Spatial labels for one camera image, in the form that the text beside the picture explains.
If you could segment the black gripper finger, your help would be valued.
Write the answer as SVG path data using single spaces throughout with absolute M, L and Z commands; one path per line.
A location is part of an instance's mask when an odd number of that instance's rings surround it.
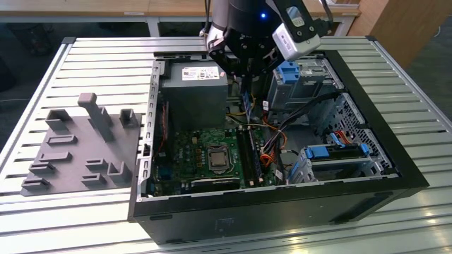
M 227 50 L 226 50 L 226 47 L 227 47 L 226 44 L 227 43 L 223 39 L 215 39 L 210 41 L 207 44 L 209 55 L 229 75 L 242 77 L 245 73 L 243 73 L 241 59 L 231 58 L 229 56 Z
M 278 47 L 273 48 L 266 54 L 259 50 L 253 61 L 253 77 L 255 78 L 263 74 L 269 74 L 283 62 L 285 57 Z

